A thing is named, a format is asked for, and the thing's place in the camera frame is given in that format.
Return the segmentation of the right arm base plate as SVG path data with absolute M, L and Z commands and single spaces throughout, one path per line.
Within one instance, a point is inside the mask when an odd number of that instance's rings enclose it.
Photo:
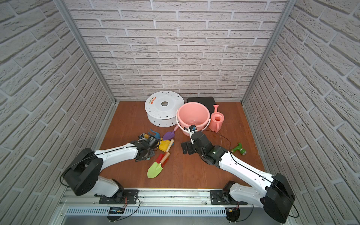
M 210 200 L 212 205 L 248 205 L 247 202 L 237 202 L 228 193 L 222 190 L 210 190 Z

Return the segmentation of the green toy drill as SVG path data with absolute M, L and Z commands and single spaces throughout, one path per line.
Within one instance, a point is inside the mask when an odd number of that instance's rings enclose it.
M 239 142 L 238 145 L 231 150 L 232 153 L 239 152 L 241 155 L 246 155 L 247 151 L 243 148 L 242 144 Z

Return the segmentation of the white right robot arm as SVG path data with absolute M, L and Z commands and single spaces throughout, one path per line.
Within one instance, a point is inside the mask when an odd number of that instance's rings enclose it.
M 287 178 L 278 173 L 263 172 L 234 156 L 231 151 L 213 145 L 201 131 L 186 131 L 192 149 L 202 161 L 227 171 L 246 182 L 249 186 L 229 182 L 226 192 L 236 202 L 245 202 L 261 207 L 275 221 L 284 224 L 295 209 L 295 194 Z

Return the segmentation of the black tool case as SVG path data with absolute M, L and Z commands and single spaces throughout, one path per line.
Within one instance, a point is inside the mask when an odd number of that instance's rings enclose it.
M 214 97 L 190 97 L 187 99 L 187 103 L 189 102 L 197 102 L 204 105 L 210 112 L 210 114 L 214 113 L 216 105 Z

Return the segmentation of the pink plastic bucket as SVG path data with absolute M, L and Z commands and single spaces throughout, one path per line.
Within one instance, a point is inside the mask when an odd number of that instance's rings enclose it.
M 188 128 L 195 125 L 198 131 L 205 130 L 210 124 L 210 112 L 206 106 L 197 102 L 182 105 L 176 112 L 176 122 L 179 129 L 190 136 Z

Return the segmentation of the purple toy trowel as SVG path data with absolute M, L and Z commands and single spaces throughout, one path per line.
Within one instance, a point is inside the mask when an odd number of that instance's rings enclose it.
M 175 137 L 175 132 L 176 132 L 176 130 L 177 130 L 178 128 L 179 128 L 179 126 L 176 125 L 175 128 L 174 128 L 172 131 L 166 132 L 166 133 L 164 134 L 164 136 L 163 136 L 163 140 L 164 140 L 164 141 L 165 141 L 165 140 L 172 140 L 172 139 Z

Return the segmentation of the yellow toy shovel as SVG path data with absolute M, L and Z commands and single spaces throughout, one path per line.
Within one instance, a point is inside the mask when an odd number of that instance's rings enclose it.
M 158 146 L 158 149 L 163 152 L 169 152 L 170 148 L 173 146 L 174 140 L 162 140 L 160 141 L 160 145 Z

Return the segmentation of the aluminium mounting rail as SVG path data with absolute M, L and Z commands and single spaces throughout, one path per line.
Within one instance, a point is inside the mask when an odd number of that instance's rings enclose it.
M 227 204 L 223 201 L 220 189 L 174 189 L 140 188 L 126 189 L 127 197 L 120 203 L 100 203 L 100 198 L 91 193 L 76 196 L 66 190 L 55 211 L 61 216 L 185 216 L 185 217 L 224 217 L 232 208 L 256 207 L 253 198 Z

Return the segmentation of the pink watering can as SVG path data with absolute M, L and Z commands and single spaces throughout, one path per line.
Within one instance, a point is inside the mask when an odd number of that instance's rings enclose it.
M 211 121 L 209 124 L 209 129 L 218 133 L 221 130 L 222 124 L 225 120 L 225 116 L 218 111 L 219 105 L 213 105 L 214 112 L 211 114 Z

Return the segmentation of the blue toy rake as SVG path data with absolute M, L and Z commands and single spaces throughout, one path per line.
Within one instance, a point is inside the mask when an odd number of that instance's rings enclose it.
M 149 135 L 152 135 L 152 136 L 154 136 L 156 139 L 161 139 L 161 136 L 160 136 L 160 133 L 158 133 L 158 132 L 156 132 L 156 131 L 153 131 L 152 129 L 151 129 L 151 131 L 149 132 Z

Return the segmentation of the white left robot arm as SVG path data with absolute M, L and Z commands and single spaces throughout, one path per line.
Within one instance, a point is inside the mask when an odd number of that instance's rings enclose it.
M 93 151 L 85 148 L 67 166 L 60 181 L 65 181 L 65 185 L 70 187 L 77 196 L 92 192 L 110 199 L 123 198 L 122 185 L 114 179 L 100 176 L 100 173 L 123 161 L 148 160 L 155 155 L 155 150 L 159 145 L 159 139 L 149 136 L 107 150 Z

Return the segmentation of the green toy spade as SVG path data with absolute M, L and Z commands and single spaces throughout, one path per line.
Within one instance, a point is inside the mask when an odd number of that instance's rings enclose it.
M 154 162 L 148 169 L 147 177 L 150 179 L 153 179 L 153 178 L 157 177 L 161 173 L 162 170 L 163 170 L 163 167 L 160 164 Z

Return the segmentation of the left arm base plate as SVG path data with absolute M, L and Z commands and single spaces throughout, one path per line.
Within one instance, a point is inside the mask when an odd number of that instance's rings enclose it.
M 125 189 L 118 191 L 114 197 L 100 196 L 99 204 L 130 204 L 135 205 L 138 203 L 137 197 L 139 194 L 138 189 Z

